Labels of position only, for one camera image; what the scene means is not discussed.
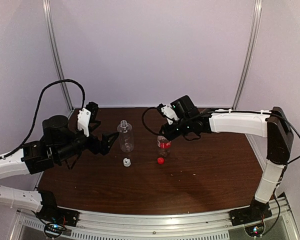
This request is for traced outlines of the red label soda bottle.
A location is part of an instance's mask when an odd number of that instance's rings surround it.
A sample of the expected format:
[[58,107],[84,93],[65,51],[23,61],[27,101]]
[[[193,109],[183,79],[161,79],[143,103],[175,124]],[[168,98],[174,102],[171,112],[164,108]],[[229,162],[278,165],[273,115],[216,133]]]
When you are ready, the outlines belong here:
[[158,155],[166,158],[170,155],[172,142],[166,139],[164,136],[159,135],[157,137]]

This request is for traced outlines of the clear plastic bottle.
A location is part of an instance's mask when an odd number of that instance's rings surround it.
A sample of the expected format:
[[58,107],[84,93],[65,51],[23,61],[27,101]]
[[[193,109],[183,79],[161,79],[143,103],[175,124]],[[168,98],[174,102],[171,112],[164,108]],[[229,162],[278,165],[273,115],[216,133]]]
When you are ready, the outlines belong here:
[[119,145],[120,149],[129,153],[134,150],[134,136],[133,127],[126,120],[121,120],[120,124],[117,126],[117,131],[119,132]]

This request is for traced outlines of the red soda bottle cap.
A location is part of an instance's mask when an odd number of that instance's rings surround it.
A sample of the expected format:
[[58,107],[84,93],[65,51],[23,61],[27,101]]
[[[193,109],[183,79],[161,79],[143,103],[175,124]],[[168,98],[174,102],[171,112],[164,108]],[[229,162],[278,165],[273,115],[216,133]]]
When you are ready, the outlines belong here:
[[159,165],[163,165],[163,164],[165,163],[165,159],[164,159],[163,157],[158,157],[158,158],[157,158],[157,163],[158,163]]

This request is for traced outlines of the white bottle cap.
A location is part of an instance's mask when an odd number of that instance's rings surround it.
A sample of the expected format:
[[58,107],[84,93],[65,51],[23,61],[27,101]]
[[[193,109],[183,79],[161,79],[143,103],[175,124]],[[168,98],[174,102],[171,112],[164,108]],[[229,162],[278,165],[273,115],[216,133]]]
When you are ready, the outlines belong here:
[[125,157],[125,158],[123,159],[122,163],[123,163],[123,166],[124,166],[124,167],[130,167],[130,166],[131,166],[131,159]]

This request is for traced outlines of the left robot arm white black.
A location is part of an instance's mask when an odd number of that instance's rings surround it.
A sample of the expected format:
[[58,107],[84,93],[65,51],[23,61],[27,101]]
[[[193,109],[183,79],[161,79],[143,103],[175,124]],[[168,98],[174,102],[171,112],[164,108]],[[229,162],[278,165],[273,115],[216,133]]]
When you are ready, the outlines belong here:
[[[77,121],[77,131],[69,129],[69,120],[64,115],[55,115],[42,122],[43,136],[38,141],[28,142],[15,153],[0,156],[0,179],[18,175],[33,175],[44,172],[54,166],[66,164],[68,169],[74,165],[68,160],[80,157],[85,150],[94,155],[107,155],[119,137],[118,132],[103,134],[101,139],[93,135],[100,126],[94,121],[90,127],[89,117]],[[50,191],[22,191],[0,186],[0,204],[12,208],[21,208],[44,215],[51,222],[62,218],[55,196]]]

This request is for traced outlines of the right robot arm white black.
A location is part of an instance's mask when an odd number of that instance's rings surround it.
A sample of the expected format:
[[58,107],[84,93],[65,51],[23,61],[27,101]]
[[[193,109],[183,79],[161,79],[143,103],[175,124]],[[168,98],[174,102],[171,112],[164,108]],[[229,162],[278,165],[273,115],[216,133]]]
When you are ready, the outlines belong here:
[[157,110],[167,120],[159,133],[169,141],[188,134],[200,138],[210,133],[236,133],[267,139],[265,169],[252,206],[246,210],[249,220],[258,220],[266,212],[265,205],[280,184],[291,156],[294,134],[283,110],[274,107],[259,112],[214,108],[199,111],[188,95],[168,105],[160,104]]

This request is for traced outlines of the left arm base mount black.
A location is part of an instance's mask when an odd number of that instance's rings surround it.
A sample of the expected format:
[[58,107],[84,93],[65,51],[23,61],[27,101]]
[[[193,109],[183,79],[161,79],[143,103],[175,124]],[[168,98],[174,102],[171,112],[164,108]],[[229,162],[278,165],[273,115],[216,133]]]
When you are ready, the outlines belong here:
[[79,219],[79,212],[76,210],[52,206],[43,206],[35,215],[41,220],[70,227],[76,227]]

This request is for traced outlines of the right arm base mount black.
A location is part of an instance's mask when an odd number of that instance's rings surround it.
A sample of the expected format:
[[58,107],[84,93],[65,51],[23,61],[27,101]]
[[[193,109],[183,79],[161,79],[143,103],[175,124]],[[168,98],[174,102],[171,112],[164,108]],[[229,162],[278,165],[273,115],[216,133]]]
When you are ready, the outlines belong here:
[[270,207],[266,207],[264,210],[257,207],[244,207],[233,209],[229,212],[232,226],[246,225],[254,222],[260,222],[264,218],[271,217],[272,211]]

